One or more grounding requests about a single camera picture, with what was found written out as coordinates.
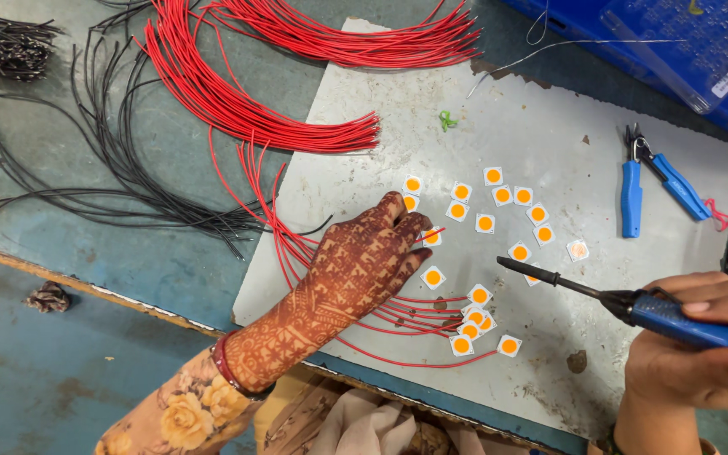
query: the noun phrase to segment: red bangle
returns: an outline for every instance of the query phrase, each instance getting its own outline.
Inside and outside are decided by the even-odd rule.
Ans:
[[[252,401],[264,401],[266,398],[268,398],[268,395],[274,390],[275,384],[271,384],[262,393],[252,393],[249,392],[245,387],[240,385],[238,380],[235,378],[235,375],[233,375],[232,372],[229,371],[229,366],[227,365],[226,358],[227,353],[224,350],[224,346],[227,344],[227,339],[236,332],[237,330],[229,332],[228,334],[218,338],[217,342],[215,342],[215,345],[212,346],[212,360],[213,362],[215,362],[215,367],[217,367],[217,370],[221,373],[221,376],[223,376],[223,378],[227,380],[229,385],[234,387],[235,390],[237,390],[241,395]]]

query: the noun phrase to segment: red wire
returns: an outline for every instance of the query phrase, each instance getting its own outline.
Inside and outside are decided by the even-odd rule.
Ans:
[[[430,234],[428,234],[428,235],[426,235],[426,236],[422,236],[421,238],[417,239],[417,240],[415,241],[415,243],[420,243],[420,242],[422,242],[422,241],[424,241],[424,240],[428,239],[429,237],[431,237],[431,236],[434,236],[434,235],[436,235],[436,234],[439,234],[439,233],[441,233],[441,232],[443,232],[443,231],[445,231],[445,230],[446,230],[446,229],[445,229],[444,227],[440,227],[440,229],[438,229],[437,231],[434,231],[433,233],[430,233]]]
[[[303,57],[342,67],[425,68],[464,62],[481,53],[473,47],[480,30],[469,32],[464,0],[447,16],[430,22],[444,0],[418,25],[383,32],[342,32],[319,24],[283,0],[216,0],[202,6],[217,22]],[[245,22],[246,32],[226,19]]]
[[[251,139],[255,139],[255,133],[252,132],[250,135]],[[258,221],[264,223],[267,226],[270,226],[273,230],[273,236],[274,236],[274,246],[277,251],[278,255],[278,261],[280,263],[280,268],[282,270],[283,275],[286,278],[286,282],[288,283],[289,288],[293,289],[293,284],[291,283],[288,272],[290,272],[292,275],[294,275],[294,278],[296,278],[297,281],[299,281],[299,276],[294,270],[293,266],[290,263],[289,256],[292,256],[296,258],[302,265],[309,267],[310,266],[310,257],[312,257],[312,250],[303,242],[307,241],[303,236],[299,236],[293,232],[290,231],[288,226],[286,226],[283,222],[281,222],[277,217],[277,199],[276,199],[276,190],[277,190],[277,184],[280,180],[280,177],[282,175],[283,169],[285,168],[285,164],[280,166],[280,170],[278,171],[277,176],[274,179],[273,185],[272,185],[272,197],[271,197],[271,206],[269,207],[268,204],[265,203],[267,200],[266,197],[263,194],[263,191],[260,187],[260,170],[262,169],[262,160],[263,160],[263,154],[268,149],[268,142],[263,146],[262,151],[260,152],[260,155],[255,157],[254,155],[254,144],[255,142],[244,142],[236,147],[236,151],[238,152],[238,160],[240,161],[241,168],[244,171],[244,174],[247,177],[247,180],[249,182],[249,185],[252,188],[252,191],[255,193],[255,196],[257,197],[258,201],[260,202],[260,207],[263,211],[263,215],[265,217],[260,217],[257,214],[255,214],[253,211],[251,211],[243,202],[240,202],[239,198],[235,195],[235,193],[232,191],[232,189],[229,187],[226,179],[224,179],[223,174],[221,172],[220,167],[217,163],[217,157],[215,155],[215,149],[214,149],[214,143],[212,138],[212,127],[209,128],[209,152],[212,156],[213,165],[215,166],[215,170],[217,172],[218,177],[220,178],[221,182],[223,183],[224,187],[227,189],[229,194],[242,206],[247,212],[254,215],[255,218],[258,219]],[[415,302],[421,302],[421,303],[434,303],[439,301],[457,301],[457,300],[465,300],[466,297],[457,297],[453,299],[446,299],[446,300],[415,300],[415,299],[407,299],[403,297],[397,297],[397,299],[404,300],[404,301],[415,301]],[[394,300],[390,300],[390,303],[393,305],[397,305],[403,308],[408,308],[411,310],[414,310],[415,312],[428,312],[428,313],[459,313],[460,310],[435,310],[432,308],[424,309],[424,308],[414,308],[410,305],[404,305],[399,302],[395,302]],[[411,323],[409,321],[404,320],[401,315],[393,313],[392,311],[402,313],[405,315],[408,315],[412,318]],[[377,316],[381,319],[384,319],[385,321],[394,323],[398,326],[405,327],[407,329],[410,329],[411,332],[404,332],[399,330],[389,330],[389,329],[382,329],[380,327],[375,326],[369,326],[362,322],[355,322],[357,326],[364,327],[366,329],[370,329],[379,333],[385,333],[390,335],[401,335],[401,336],[414,336],[414,335],[437,335],[441,337],[448,337],[448,335],[445,335],[442,333],[443,330],[446,329],[453,329],[457,326],[460,326],[462,322],[458,321],[455,324],[450,324],[447,326],[437,326],[434,324],[431,324],[429,322],[425,321],[416,321],[413,318],[419,317],[423,319],[431,319],[431,320],[445,320],[450,321],[452,317],[450,316],[430,316],[430,315],[424,315],[421,313],[414,313],[410,311],[406,311],[400,308],[395,308],[391,305],[381,305],[376,310],[374,310],[372,315]],[[390,315],[392,317],[395,317],[396,319],[390,319],[389,317],[384,316],[384,314]],[[475,357],[474,359],[469,359],[465,362],[461,362],[458,364],[449,364],[449,365],[429,365],[429,364],[406,364],[403,362],[396,362],[394,360],[389,360],[384,357],[376,356],[375,354],[371,354],[368,351],[363,350],[362,348],[359,348],[357,346],[354,346],[351,343],[348,343],[344,339],[337,337],[339,341],[344,343],[344,345],[349,346],[353,349],[355,349],[358,352],[361,352],[362,354],[372,357],[374,359],[379,359],[383,362],[387,362],[389,364],[395,364],[405,367],[430,367],[430,368],[447,368],[447,367],[460,367],[465,364],[470,364],[472,362],[476,362],[479,359],[482,359],[486,356],[489,356],[496,351],[491,351],[486,354],[483,354],[482,356]]]
[[[722,233],[723,231],[725,231],[726,228],[728,228],[728,214],[715,210],[715,199],[712,199],[712,198],[707,199],[706,201],[704,201],[704,205],[708,206],[709,209],[713,212],[713,218],[717,219],[718,221],[721,222],[721,228],[718,229],[717,231],[719,233]]]
[[[158,13],[155,24],[145,27],[146,45],[165,86],[177,100],[199,119],[251,143],[267,143],[271,147],[315,153],[340,153],[373,148],[378,144],[378,118],[374,112],[339,125],[309,125],[269,109],[250,98],[232,71],[226,52],[222,56],[230,78],[228,83],[210,68],[199,54],[196,36],[201,24],[215,30],[221,44],[220,31],[188,10],[189,0],[152,0]],[[197,21],[191,27],[189,18]],[[258,141],[252,140],[257,132]]]
[[[370,354],[369,352],[364,351],[362,348],[357,347],[357,346],[353,346],[353,344],[348,343],[342,337],[336,337],[336,339],[339,340],[339,342],[341,342],[345,346],[347,346],[349,348],[352,348],[352,349],[354,349],[354,350],[356,350],[358,352],[361,352],[365,356],[372,357],[373,359],[381,360],[382,362],[386,362],[388,364],[400,365],[401,367],[418,367],[418,368],[453,368],[453,367],[461,367],[463,365],[472,364],[472,363],[476,362],[477,360],[484,359],[487,356],[492,356],[493,354],[496,354],[497,353],[496,351],[485,352],[481,356],[474,357],[473,359],[465,360],[464,362],[460,362],[458,364],[449,364],[449,365],[406,364],[404,362],[396,362],[395,360],[385,359],[384,357],[379,357],[379,356],[376,356],[375,354]]]

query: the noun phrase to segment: gray work mat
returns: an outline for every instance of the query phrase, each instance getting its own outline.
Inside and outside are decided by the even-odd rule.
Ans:
[[[348,19],[345,29],[379,28]],[[718,210],[726,213],[728,144],[573,91],[528,83],[521,76],[488,78],[465,99],[476,79],[467,62],[403,71],[328,65],[308,121],[338,123],[376,110],[382,119],[381,145],[345,155],[296,154],[278,193],[278,215],[295,231],[315,227],[330,213],[335,213],[334,222],[344,221],[373,206],[385,192],[399,190],[406,174],[422,177],[419,210],[447,230],[421,270],[437,265],[447,281],[432,292],[416,274],[400,295],[435,299],[485,285],[495,295],[487,308],[498,327],[474,342],[476,355],[495,350],[507,334],[523,341],[518,356],[497,354],[440,369],[386,364],[338,341],[322,351],[553,428],[598,436],[616,412],[637,329],[583,295],[528,286],[522,276],[496,264],[496,256],[524,241],[532,250],[528,262],[600,289],[635,288],[668,275],[718,270],[726,234],[717,233],[711,219],[693,221],[644,166],[642,234],[621,237],[621,135],[625,125],[638,121],[651,146],[665,153],[702,198],[715,198]],[[447,133],[437,119],[441,110],[461,119]],[[482,177],[482,169],[493,166],[502,167],[511,189],[533,189],[534,202],[551,213],[553,243],[542,248],[535,243],[526,207],[495,206]],[[454,181],[473,187],[462,223],[445,216]],[[477,213],[496,217],[495,234],[476,233]],[[572,263],[565,246],[581,238],[591,255]],[[272,237],[264,236],[235,302],[236,322],[248,325],[287,292]],[[455,303],[449,307],[463,306]],[[395,329],[373,316],[365,322]],[[342,337],[405,363],[454,364],[469,358],[454,357],[448,340],[437,335],[386,335],[353,326]],[[573,373],[566,360],[581,350],[588,366]]]

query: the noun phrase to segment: wire cutter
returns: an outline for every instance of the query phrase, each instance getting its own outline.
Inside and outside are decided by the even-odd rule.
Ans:
[[[630,126],[625,127],[624,140],[628,145],[629,160],[622,165],[622,237],[639,237],[639,225],[642,221],[642,188],[639,186],[641,161],[645,161],[662,181],[662,186],[696,221],[712,216],[712,211],[704,205],[690,182],[673,169],[663,154],[653,154],[648,141],[639,130],[638,123],[633,124],[633,133]]]
[[[693,321],[681,312],[681,302],[668,292],[655,287],[648,291],[597,291],[589,286],[561,278],[561,274],[533,265],[496,257],[496,262],[510,270],[537,278],[553,286],[561,285],[600,300],[617,319],[629,326],[639,326],[699,349],[728,347],[728,326]]]

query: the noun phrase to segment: floral print fabric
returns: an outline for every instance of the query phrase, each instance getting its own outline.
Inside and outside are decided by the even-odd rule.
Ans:
[[[262,405],[229,385],[204,350],[100,438],[95,455],[214,455]]]

